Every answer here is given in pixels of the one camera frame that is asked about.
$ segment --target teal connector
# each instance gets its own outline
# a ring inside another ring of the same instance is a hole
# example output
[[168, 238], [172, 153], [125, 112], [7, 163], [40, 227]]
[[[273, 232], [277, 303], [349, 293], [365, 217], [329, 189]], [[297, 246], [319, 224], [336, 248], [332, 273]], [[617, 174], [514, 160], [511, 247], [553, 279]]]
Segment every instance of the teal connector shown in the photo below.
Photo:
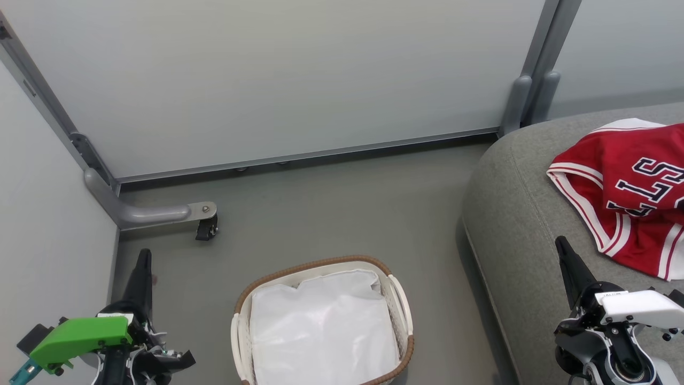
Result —
[[10, 378], [10, 384], [11, 385], [26, 385], [31, 381], [32, 379], [36, 378], [36, 376], [40, 373], [42, 368], [36, 363], [36, 361], [33, 361], [32, 359], [29, 359], [26, 361], [26, 363], [19, 369], [16, 374]]

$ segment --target baseboard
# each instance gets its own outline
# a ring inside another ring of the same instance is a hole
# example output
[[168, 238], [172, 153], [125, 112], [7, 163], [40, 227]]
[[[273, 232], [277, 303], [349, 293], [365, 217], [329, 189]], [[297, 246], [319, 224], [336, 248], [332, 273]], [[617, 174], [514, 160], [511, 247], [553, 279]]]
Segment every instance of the baseboard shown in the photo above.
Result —
[[234, 170], [246, 167], [254, 168], [257, 166], [270, 166], [273, 164], [296, 161], [298, 163], [296, 167], [300, 168], [305, 166], [316, 166], [320, 164], [347, 162], [350, 160], [358, 160], [360, 158], [374, 158], [380, 156], [396, 155], [405, 152], [426, 151], [439, 147], [468, 144], [468, 142], [472, 140], [489, 140], [493, 142], [496, 140], [495, 134], [498, 131], [498, 127], [474, 129], [451, 134], [426, 136], [408, 140], [396, 140], [393, 142], [347, 147], [327, 151], [316, 151], [292, 156], [280, 156], [275, 158], [249, 160], [245, 162], [216, 164], [213, 166], [196, 167], [193, 169], [134, 175], [130, 177], [116, 178], [116, 182], [122, 186], [121, 189], [123, 192], [142, 190], [158, 186], [169, 186], [173, 184], [184, 184], [208, 179], [230, 177], [231, 175], [235, 175]]

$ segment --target basket handle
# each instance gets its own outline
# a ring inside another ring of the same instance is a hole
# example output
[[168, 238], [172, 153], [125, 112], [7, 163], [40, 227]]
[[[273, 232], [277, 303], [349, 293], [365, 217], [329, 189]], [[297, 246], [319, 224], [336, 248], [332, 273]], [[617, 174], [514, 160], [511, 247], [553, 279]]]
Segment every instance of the basket handle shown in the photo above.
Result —
[[412, 336], [413, 318], [411, 317], [411, 308], [408, 306], [408, 299], [406, 298], [406, 293], [404, 293], [404, 288], [402, 288], [402, 284], [399, 283], [399, 280], [397, 280], [397, 278], [395, 278], [394, 275], [390, 274], [387, 277], [389, 278], [389, 282], [392, 283], [394, 291], [399, 296], [399, 305], [402, 307], [402, 311], [404, 312], [404, 319], [406, 320], [406, 329], [408, 330], [408, 335]]
[[240, 380], [244, 381], [247, 379], [247, 377], [245, 377], [245, 373], [243, 373], [242, 371], [242, 355], [240, 354], [240, 342], [237, 335], [237, 324], [239, 323], [239, 315], [239, 313], [235, 313], [235, 315], [233, 315], [233, 320], [231, 321], [231, 348], [233, 348], [233, 360], [235, 361], [235, 370], [237, 371], [237, 375], [240, 377]]

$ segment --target metal frame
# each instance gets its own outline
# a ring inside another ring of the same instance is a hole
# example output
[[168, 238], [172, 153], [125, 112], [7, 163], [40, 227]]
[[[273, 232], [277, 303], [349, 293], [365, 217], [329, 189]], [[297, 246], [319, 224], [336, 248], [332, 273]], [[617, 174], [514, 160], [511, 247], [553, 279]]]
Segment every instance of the metal frame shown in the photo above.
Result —
[[76, 130], [74, 123], [40, 74], [38, 67], [16, 37], [2, 12], [0, 12], [0, 38], [2, 38], [0, 39], [0, 61], [7, 67], [17, 83], [23, 86], [36, 109], [83, 169], [86, 187], [120, 230], [188, 221], [200, 221], [200, 227], [202, 227], [203, 220], [213, 219], [215, 222], [217, 208], [214, 202], [140, 208], [121, 201], [118, 197], [120, 185], [111, 176], [92, 143]]
[[216, 216], [217, 208], [214, 202], [155, 208], [129, 205], [116, 196], [116, 193], [94, 169], [86, 169], [83, 172], [83, 180], [90, 193], [122, 231], [171, 223], [201, 221]]
[[9, 35], [9, 38], [0, 40], [0, 43], [5, 47], [5, 50], [12, 58], [12, 61], [16, 63], [21, 70], [21, 73], [24, 75], [25, 79], [20, 82], [20, 84], [24, 84], [24, 86], [33, 94], [32, 96], [37, 95], [43, 101], [48, 111], [55, 117], [57, 124], [60, 125], [64, 132], [67, 134], [77, 132], [76, 126], [74, 126], [74, 123], [71, 121], [71, 118], [69, 118], [69, 115], [66, 113], [64, 107], [62, 107], [60, 101], [57, 100], [57, 96], [52, 92], [52, 89], [47, 84], [45, 78], [40, 74], [36, 63], [34, 63], [29, 53], [21, 44], [21, 41], [14, 33], [12, 26], [10, 26], [2, 11], [0, 11], [0, 25], [7, 30]]
[[499, 137], [547, 119], [560, 73], [553, 71], [581, 0], [546, 0], [521, 76], [515, 79]]
[[[523, 114], [523, 124], [525, 125], [546, 119], [555, 89], [560, 81], [560, 73], [550, 74], [550, 72], [553, 71], [581, 3], [582, 0], [558, 1], [558, 7], [553, 14], [553, 20], [549, 25], [547, 36], [532, 73], [532, 89], [527, 101], [527, 108]], [[542, 112], [536, 112], [539, 108], [542, 109]]]
[[134, 175], [134, 176], [130, 176], [130, 177], [118, 178], [117, 182], [120, 184], [126, 184], [126, 183], [132, 183], [132, 182], [146, 182], [146, 181], [155, 180], [155, 179], [165, 179], [165, 178], [180, 177], [180, 176], [184, 176], [184, 175], [211, 173], [214, 171], [245, 169], [247, 167], [261, 166], [264, 164], [286, 163], [286, 162], [290, 162], [293, 160], [322, 158], [322, 157], [326, 157], [326, 156], [337, 156], [337, 155], [342, 155], [342, 154], [346, 154], [346, 153], [356, 153], [356, 152], [371, 151], [371, 150], [376, 150], [376, 149], [388, 149], [388, 148], [392, 148], [392, 147], [417, 145], [419, 143], [430, 143], [430, 142], [439, 142], [442, 140], [464, 138], [466, 136], [491, 134], [491, 133], [497, 132], [498, 129], [499, 129], [498, 127], [471, 129], [471, 130], [467, 130], [467, 131], [454, 132], [452, 134], [422, 136], [420, 138], [415, 138], [415, 139], [396, 140], [393, 142], [383, 142], [383, 143], [376, 143], [376, 144], [372, 144], [372, 145], [362, 145], [362, 146], [355, 146], [355, 147], [345, 147], [345, 148], [341, 148], [341, 149], [315, 151], [315, 152], [301, 153], [301, 154], [290, 155], [290, 156], [278, 156], [278, 157], [274, 157], [274, 158], [263, 158], [263, 159], [257, 159], [257, 160], [248, 160], [245, 162], [214, 164], [211, 166], [195, 167], [192, 169], [164, 171], [161, 173]]

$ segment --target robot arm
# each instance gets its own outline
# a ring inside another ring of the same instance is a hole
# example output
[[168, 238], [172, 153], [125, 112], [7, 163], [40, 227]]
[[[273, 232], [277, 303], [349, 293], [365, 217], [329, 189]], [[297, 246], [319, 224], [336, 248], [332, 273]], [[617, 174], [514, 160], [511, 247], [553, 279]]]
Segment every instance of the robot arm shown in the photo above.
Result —
[[24, 385], [45, 370], [61, 375], [81, 356], [97, 369], [93, 385], [167, 385], [171, 375], [195, 364], [192, 353], [166, 348], [152, 324], [152, 253], [140, 251], [124, 297], [96, 317], [60, 319], [57, 327], [37, 325], [17, 347], [29, 360], [10, 379]]
[[654, 290], [630, 293], [596, 281], [564, 237], [556, 239], [570, 317], [556, 328], [556, 360], [591, 385], [679, 385], [669, 366], [653, 360], [636, 336], [661, 328], [669, 341], [684, 329], [684, 295]]

